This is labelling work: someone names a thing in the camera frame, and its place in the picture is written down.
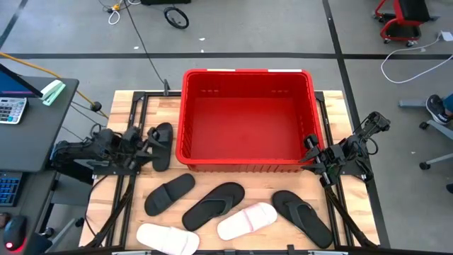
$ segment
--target yellow cable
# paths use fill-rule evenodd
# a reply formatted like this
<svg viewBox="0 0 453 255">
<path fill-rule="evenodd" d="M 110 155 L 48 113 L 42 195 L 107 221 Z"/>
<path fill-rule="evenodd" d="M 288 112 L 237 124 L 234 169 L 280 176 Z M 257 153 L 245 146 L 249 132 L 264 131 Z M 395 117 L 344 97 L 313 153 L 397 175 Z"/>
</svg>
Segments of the yellow cable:
<svg viewBox="0 0 453 255">
<path fill-rule="evenodd" d="M 25 62 L 25 61 L 23 61 L 23 60 L 21 60 L 21 59 L 12 57 L 12 56 L 10 56 L 10 55 L 8 55 L 8 54 L 5 54 L 5 53 L 3 53 L 3 52 L 0 52 L 0 56 L 5 57 L 5 58 L 10 59 L 10 60 L 13 60 L 13 61 L 16 61 L 16 62 L 19 62 L 19 63 L 24 64 L 24 65 L 26 65 L 26 66 L 29 66 L 29 67 L 32 67 L 32 68 L 36 68 L 36 69 L 41 70 L 41 71 L 43 71 L 43 72 L 47 72 L 48 74 L 51 74 L 51 75 L 57 77 L 58 79 L 61 79 L 61 76 L 60 76 L 60 75 L 55 74 L 54 72 L 52 72 L 52 71 L 50 71 L 50 70 L 48 70 L 48 69 L 46 69 L 46 68 L 42 68 L 42 67 L 39 67 L 39 66 L 37 66 L 37 65 L 34 65 L 34 64 Z M 80 95 L 83 99 L 87 100 L 92 106 L 94 106 L 94 103 L 93 103 L 89 98 L 87 98 L 85 95 L 83 95 L 80 91 L 76 91 L 76 92 L 77 92 L 78 95 Z M 100 110 L 99 112 L 101 112 L 101 114 L 102 114 L 104 117 L 108 118 L 108 116 L 107 116 L 103 111 Z"/>
</svg>

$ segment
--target computer screen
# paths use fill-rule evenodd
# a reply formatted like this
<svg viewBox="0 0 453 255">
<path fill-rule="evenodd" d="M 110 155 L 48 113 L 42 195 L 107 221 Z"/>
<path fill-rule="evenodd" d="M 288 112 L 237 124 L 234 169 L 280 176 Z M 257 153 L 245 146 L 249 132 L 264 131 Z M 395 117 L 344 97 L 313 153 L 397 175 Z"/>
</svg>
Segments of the computer screen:
<svg viewBox="0 0 453 255">
<path fill-rule="evenodd" d="M 41 97 L 41 93 L 0 64 L 0 97 Z"/>
</svg>

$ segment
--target sneaker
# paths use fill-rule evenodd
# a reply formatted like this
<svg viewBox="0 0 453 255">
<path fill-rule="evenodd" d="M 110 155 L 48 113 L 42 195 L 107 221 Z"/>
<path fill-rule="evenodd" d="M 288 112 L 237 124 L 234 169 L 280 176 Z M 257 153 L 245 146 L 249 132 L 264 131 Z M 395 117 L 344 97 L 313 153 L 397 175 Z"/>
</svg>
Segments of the sneaker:
<svg viewBox="0 0 453 255">
<path fill-rule="evenodd" d="M 438 95 L 432 95 L 426 100 L 426 109 L 431 113 L 435 122 L 446 125 L 452 118 L 445 114 L 445 107 Z"/>
</svg>

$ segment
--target gray floor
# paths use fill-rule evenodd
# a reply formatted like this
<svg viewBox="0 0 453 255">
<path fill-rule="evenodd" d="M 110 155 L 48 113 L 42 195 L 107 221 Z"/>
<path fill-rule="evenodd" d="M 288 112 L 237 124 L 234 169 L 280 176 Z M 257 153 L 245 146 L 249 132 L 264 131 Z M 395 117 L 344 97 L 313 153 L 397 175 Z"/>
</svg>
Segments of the gray floor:
<svg viewBox="0 0 453 255">
<path fill-rule="evenodd" d="M 8 24 L 21 1 L 0 1 L 0 31 Z M 112 4 L 113 0 L 104 0 Z M 384 45 L 379 37 L 381 24 L 371 18 L 377 0 L 329 0 L 343 53 L 386 54 L 402 48 L 392 42 Z M 419 45 L 432 42 L 439 30 L 453 32 L 453 3 L 427 0 L 430 11 L 442 15 L 422 27 Z M 180 6 L 190 18 L 190 27 L 181 31 L 164 20 L 165 6 L 131 6 L 137 27 L 147 49 L 168 52 L 301 52 L 334 53 L 321 0 L 193 0 Z M 142 53 L 143 49 L 126 11 L 121 21 L 108 25 L 108 14 L 92 0 L 28 0 L 8 40 L 1 48 L 9 53 Z M 426 51 L 413 54 L 451 54 L 453 42 L 439 42 Z M 161 85 L 146 59 L 30 59 L 64 77 L 80 79 L 80 90 L 110 111 L 117 89 L 160 89 Z M 306 69 L 315 89 L 343 90 L 335 59 L 296 58 L 217 58 L 155 59 L 163 78 L 179 89 L 183 73 L 191 68 L 270 68 Z M 392 79 L 407 79 L 436 65 L 438 60 L 392 60 L 385 70 Z M 12 70 L 26 75 L 44 75 L 1 59 Z M 407 84 L 392 84 L 380 71 L 381 60 L 346 60 L 360 117 L 379 111 L 392 121 L 391 130 L 376 136 L 380 151 L 372 165 L 382 211 L 393 248 L 451 251 L 453 195 L 445 184 L 453 182 L 452 162 L 421 171 L 418 163 L 450 153 L 453 142 L 435 130 L 422 131 L 424 110 L 397 106 L 402 98 L 425 98 L 453 91 L 447 63 L 434 72 Z M 84 103 L 79 97 L 75 99 Z M 97 121 L 106 123 L 97 115 Z M 92 123 L 70 110 L 64 126 L 86 136 Z M 62 130 L 59 140 L 77 141 Z M 80 217 L 84 207 L 59 206 L 52 214 L 53 227 Z M 73 229 L 61 249 L 76 247 L 80 231 Z"/>
</svg>

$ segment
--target wooden tabletop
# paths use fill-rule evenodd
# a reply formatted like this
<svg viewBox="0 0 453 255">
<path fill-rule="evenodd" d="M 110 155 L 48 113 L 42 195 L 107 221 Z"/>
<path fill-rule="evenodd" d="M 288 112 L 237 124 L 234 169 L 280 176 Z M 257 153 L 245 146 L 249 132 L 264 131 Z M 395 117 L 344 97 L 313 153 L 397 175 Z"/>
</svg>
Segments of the wooden tabletop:
<svg viewBox="0 0 453 255">
<path fill-rule="evenodd" d="M 134 91 L 116 91 L 113 99 L 112 110 L 108 122 L 108 128 L 116 132 L 124 132 L 127 129 L 127 121 L 132 103 Z M 351 126 L 348 112 L 341 91 L 323 91 L 325 96 L 327 114 L 335 143 L 351 134 Z M 169 122 L 173 125 L 174 140 L 178 133 L 180 98 L 153 97 L 148 102 L 147 117 L 144 130 L 156 127 L 159 123 Z M 136 113 L 138 125 L 139 110 Z M 276 250 L 286 249 L 288 244 L 293 244 L 295 249 L 318 249 L 303 233 L 279 216 L 272 225 L 258 230 L 252 234 L 223 241 L 217 235 L 217 225 L 226 217 L 233 215 L 257 202 L 270 202 L 270 197 L 275 191 L 290 190 L 301 199 L 310 203 L 318 216 L 330 227 L 326 197 L 323 188 L 319 184 L 319 176 L 309 171 L 299 173 L 196 173 L 188 170 L 186 165 L 181 164 L 175 157 L 175 141 L 173 141 L 172 159 L 170 169 L 165 172 L 155 172 L 151 164 L 142 168 L 135 184 L 130 224 L 127 233 L 126 249 L 149 249 L 140 244 L 136 239 L 138 227 L 143 223 L 153 223 L 163 226 L 173 226 L 184 230 L 182 223 L 183 214 L 196 202 L 203 198 L 213 188 L 227 181 L 240 183 L 246 190 L 245 198 L 227 215 L 214 218 L 200 229 L 195 231 L 200 236 L 200 250 L 217 249 L 240 249 L 240 250 Z M 144 201 L 147 196 L 158 186 L 180 176 L 191 173 L 196 180 L 196 185 L 189 193 L 176 201 L 169 209 L 156 217 L 148 216 L 144 211 Z M 342 176 L 343 190 L 348 211 L 358 227 L 374 243 L 379 243 L 376 225 L 369 203 L 365 184 L 351 176 Z M 91 194 L 87 210 L 87 219 L 93 230 L 97 232 L 110 216 L 113 204 L 117 177 L 109 176 L 100 183 Z M 346 244 L 343 224 L 337 215 L 340 240 Z M 113 244 L 117 244 L 120 236 L 122 216 L 117 221 Z M 87 244 L 93 239 L 89 229 L 84 226 L 80 246 Z"/>
</svg>

